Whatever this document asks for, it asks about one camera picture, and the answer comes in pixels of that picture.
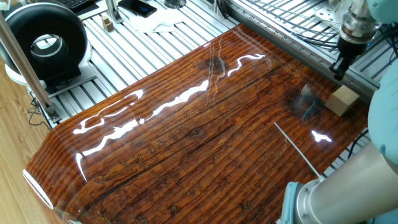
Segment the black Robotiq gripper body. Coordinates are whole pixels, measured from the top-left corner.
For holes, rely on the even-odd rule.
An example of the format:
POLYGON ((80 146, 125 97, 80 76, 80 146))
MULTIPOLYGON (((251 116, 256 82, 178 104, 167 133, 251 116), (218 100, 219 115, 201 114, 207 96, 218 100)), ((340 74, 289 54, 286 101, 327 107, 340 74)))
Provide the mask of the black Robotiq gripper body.
POLYGON ((365 52, 367 46, 367 44, 353 44, 340 37, 337 42, 337 47, 340 51, 337 60, 342 59, 352 64, 358 56, 365 52))

